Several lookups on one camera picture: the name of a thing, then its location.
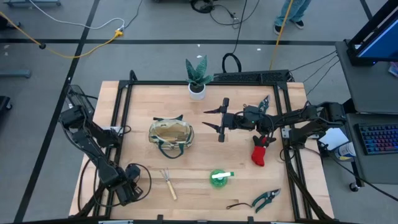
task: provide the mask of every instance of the green tape roll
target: green tape roll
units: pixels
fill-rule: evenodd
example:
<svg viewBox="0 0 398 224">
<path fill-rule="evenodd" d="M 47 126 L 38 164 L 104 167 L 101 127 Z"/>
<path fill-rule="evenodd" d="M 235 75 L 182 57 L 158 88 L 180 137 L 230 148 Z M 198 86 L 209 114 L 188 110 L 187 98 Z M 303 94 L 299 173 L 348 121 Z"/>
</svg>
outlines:
<svg viewBox="0 0 398 224">
<path fill-rule="evenodd" d="M 219 169 L 213 170 L 211 172 L 211 174 L 210 174 L 210 184 L 213 187 L 220 189 L 220 188 L 223 188 L 226 185 L 226 183 L 228 182 L 228 178 L 227 177 L 223 177 L 221 179 L 219 179 L 219 178 L 216 178 L 216 179 L 211 178 L 212 175 L 223 174 L 223 173 L 225 173 L 225 171 L 219 170 Z"/>
</svg>

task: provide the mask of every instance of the keyboard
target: keyboard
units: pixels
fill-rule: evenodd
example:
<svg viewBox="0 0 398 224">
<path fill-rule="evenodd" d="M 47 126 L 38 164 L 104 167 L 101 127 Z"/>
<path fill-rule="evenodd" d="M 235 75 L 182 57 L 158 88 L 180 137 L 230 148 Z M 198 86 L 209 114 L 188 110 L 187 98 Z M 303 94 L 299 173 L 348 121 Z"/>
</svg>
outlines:
<svg viewBox="0 0 398 224">
<path fill-rule="evenodd" d="M 398 153 L 398 124 L 357 124 L 366 155 Z"/>
<path fill-rule="evenodd" d="M 288 82 L 288 70 L 259 71 L 259 72 L 234 72 L 214 74 L 214 81 L 224 82 Z"/>
</svg>

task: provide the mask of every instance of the yellow cable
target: yellow cable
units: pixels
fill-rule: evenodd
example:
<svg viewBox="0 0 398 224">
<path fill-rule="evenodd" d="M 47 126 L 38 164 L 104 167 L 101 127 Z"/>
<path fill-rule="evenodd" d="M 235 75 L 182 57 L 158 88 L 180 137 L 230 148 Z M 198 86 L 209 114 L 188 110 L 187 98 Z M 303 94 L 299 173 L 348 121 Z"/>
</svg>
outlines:
<svg viewBox="0 0 398 224">
<path fill-rule="evenodd" d="M 31 37 L 29 34 L 25 33 L 25 32 L 24 32 L 21 28 L 19 28 L 17 25 L 15 25 L 15 24 L 7 17 L 2 11 L 0 11 L 0 16 L 3 16 L 5 19 L 7 19 L 7 21 L 8 21 L 12 26 L 14 26 L 14 27 L 15 27 L 17 30 L 19 30 L 21 33 L 23 33 L 27 38 L 29 38 L 29 39 L 30 39 L 31 41 L 33 41 L 35 44 L 37 44 L 37 45 L 39 45 L 39 46 L 42 46 L 42 44 L 41 44 L 39 41 L 35 40 L 33 37 Z M 56 55 L 58 55 L 58 56 L 63 57 L 63 58 L 70 58 L 70 59 L 73 59 L 73 58 L 81 58 L 81 57 L 84 57 L 84 56 L 87 56 L 87 55 L 93 53 L 96 49 L 98 49 L 98 48 L 100 48 L 100 47 L 102 47 L 102 46 L 107 45 L 108 43 L 112 42 L 114 39 L 116 39 L 116 38 L 118 38 L 118 37 L 120 37 L 120 36 L 122 36 L 122 35 L 123 35 L 123 32 L 121 32 L 120 30 L 116 30 L 114 36 L 112 37 L 112 39 L 108 40 L 107 42 L 105 42 L 105 43 L 103 43 L 103 44 L 100 44 L 100 45 L 96 46 L 95 48 L 91 49 L 89 52 L 87 52 L 87 53 L 85 53 L 85 54 L 82 54 L 82 55 L 78 55 L 78 56 L 67 56 L 67 55 L 63 55 L 63 54 L 58 53 L 58 52 L 56 52 L 56 51 L 54 51 L 54 50 L 52 50 L 51 48 L 48 48 L 48 47 L 46 47 L 45 49 L 49 50 L 49 51 L 50 51 L 51 53 L 53 53 L 53 54 L 56 54 Z"/>
<path fill-rule="evenodd" d="M 284 22 L 282 23 L 282 27 L 280 28 L 280 32 L 279 32 L 279 35 L 278 35 L 278 39 L 276 40 L 276 46 L 275 46 L 275 48 L 274 48 L 274 52 L 272 53 L 271 63 L 269 64 L 269 70 L 272 70 L 272 63 L 273 63 L 273 61 L 274 61 L 274 57 L 276 56 L 276 52 L 277 52 L 278 45 L 279 45 L 279 40 L 280 40 L 280 37 L 282 37 L 282 32 L 284 31 L 286 19 L 287 19 L 287 16 L 289 15 L 290 8 L 292 7 L 293 1 L 294 1 L 294 0 L 290 0 L 289 7 L 287 8 L 287 11 L 286 11 L 286 15 L 285 15 Z"/>
</svg>

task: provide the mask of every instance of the concrete floor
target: concrete floor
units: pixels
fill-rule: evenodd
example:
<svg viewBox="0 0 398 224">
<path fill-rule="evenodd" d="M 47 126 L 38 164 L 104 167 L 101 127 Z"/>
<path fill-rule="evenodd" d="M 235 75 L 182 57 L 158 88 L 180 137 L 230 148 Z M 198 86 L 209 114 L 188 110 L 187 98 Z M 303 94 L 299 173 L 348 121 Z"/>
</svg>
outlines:
<svg viewBox="0 0 398 224">
<path fill-rule="evenodd" d="M 57 19 L 85 23 L 95 0 L 62 1 L 62 7 L 44 10 Z M 231 27 L 215 24 L 209 15 L 190 9 L 184 0 L 163 0 L 156 4 L 143 0 L 139 16 L 125 30 L 124 40 L 159 40 L 158 44 L 111 44 L 88 57 L 79 60 L 72 83 L 78 84 L 86 94 L 98 95 L 104 80 L 127 79 L 133 69 L 140 80 L 184 80 L 184 60 L 197 63 L 198 55 L 209 58 L 208 72 L 221 72 L 222 56 L 233 50 L 230 44 L 162 44 L 161 40 L 233 40 L 238 33 Z M 386 0 L 366 0 L 374 14 Z M 244 1 L 220 0 L 239 17 Z M 248 0 L 251 12 L 256 0 Z M 274 17 L 283 1 L 260 1 L 252 18 L 243 24 L 242 40 L 276 40 L 272 31 Z M 138 0 L 100 0 L 93 26 L 113 17 L 129 20 L 134 16 Z M 82 27 L 57 24 L 38 10 L 28 7 L 0 10 L 16 21 L 38 39 L 63 39 L 74 44 L 48 44 L 49 47 L 73 55 Z M 215 17 L 229 22 L 223 11 L 215 11 Z M 283 40 L 339 41 L 351 38 L 367 22 L 359 0 L 313 1 L 303 18 L 304 30 L 287 24 Z M 119 27 L 118 22 L 100 30 L 91 30 L 87 39 L 108 39 Z M 0 32 L 0 69 L 30 69 L 32 78 L 1 78 L 0 95 L 12 98 L 14 108 L 0 126 L 0 223 L 12 222 L 31 175 L 65 77 L 70 71 L 71 60 L 40 50 L 35 44 L 10 44 L 4 39 L 25 39 L 17 31 Z M 83 52 L 96 44 L 85 44 Z M 236 55 L 243 70 L 267 70 L 273 45 L 239 45 Z M 331 45 L 282 45 L 278 49 L 274 69 L 293 69 L 320 58 L 332 51 Z M 296 82 L 302 82 L 327 59 L 294 71 Z M 232 61 L 227 61 L 227 70 L 236 71 Z M 307 91 L 312 89 L 329 66 L 323 67 L 313 78 L 305 82 Z M 349 98 L 343 71 L 334 66 L 322 82 L 308 96 L 312 103 L 321 101 L 344 102 Z M 65 218 L 78 178 L 82 153 L 67 142 L 60 127 L 56 127 L 49 151 L 36 188 L 27 209 L 24 221 Z M 353 177 L 333 161 L 325 160 L 326 181 L 331 196 L 335 217 L 356 223 L 397 223 L 398 204 L 370 187 L 357 193 L 349 191 Z M 390 194 L 398 195 L 396 185 L 378 185 Z"/>
</svg>

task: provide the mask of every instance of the wooden tabletop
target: wooden tabletop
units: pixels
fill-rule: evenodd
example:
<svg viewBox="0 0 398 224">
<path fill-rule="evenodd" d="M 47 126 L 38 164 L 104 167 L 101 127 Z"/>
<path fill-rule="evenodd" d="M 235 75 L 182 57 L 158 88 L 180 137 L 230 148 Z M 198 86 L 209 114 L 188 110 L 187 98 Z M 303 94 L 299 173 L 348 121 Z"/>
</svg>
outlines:
<svg viewBox="0 0 398 224">
<path fill-rule="evenodd" d="M 100 126 L 109 126 L 117 93 L 118 82 L 103 82 L 94 115 L 94 122 Z M 288 83 L 292 110 L 302 108 L 306 102 L 302 83 Z M 206 98 L 193 101 L 189 97 L 186 85 L 134 85 L 127 117 L 127 125 L 132 131 L 125 135 L 120 166 L 124 169 L 132 162 L 146 166 L 152 176 L 152 190 L 147 198 L 125 207 L 112 209 L 111 218 L 155 220 L 157 215 L 164 215 L 165 220 L 234 220 L 245 221 L 253 216 L 255 221 L 294 221 L 292 202 L 285 164 L 279 158 L 282 149 L 280 131 L 277 138 L 266 151 L 265 166 L 256 166 L 251 160 L 253 150 L 252 136 L 257 132 L 226 130 L 225 142 L 218 142 L 214 129 L 202 124 L 206 121 L 220 124 L 221 115 L 204 114 L 206 110 L 218 108 L 224 97 L 229 98 L 228 112 L 236 113 L 243 109 L 243 104 L 257 106 L 266 95 L 271 96 L 267 114 L 276 115 L 273 87 L 270 86 L 207 86 Z M 283 92 L 279 92 L 284 108 Z M 119 112 L 120 122 L 123 103 Z M 161 154 L 155 144 L 148 141 L 149 126 L 153 117 L 175 118 L 183 114 L 183 120 L 193 126 L 195 138 L 192 147 L 178 159 L 168 159 Z M 314 140 L 308 140 L 306 146 L 317 150 Z M 321 160 L 315 153 L 302 150 L 307 189 L 325 213 L 333 217 L 328 189 Z M 169 188 L 160 174 L 161 169 L 169 168 L 170 180 L 178 199 L 173 200 Z M 222 189 L 214 189 L 209 183 L 210 172 L 214 169 L 233 171 L 234 177 Z M 89 164 L 83 178 L 81 206 L 93 195 L 95 167 Z M 148 175 L 141 171 L 138 185 L 147 191 Z M 70 214 L 77 213 L 77 190 L 70 209 Z M 226 206 L 252 201 L 269 190 L 281 189 L 271 204 L 259 213 L 247 206 L 237 206 L 226 210 Z M 298 192 L 300 214 L 304 217 L 302 199 Z"/>
</svg>

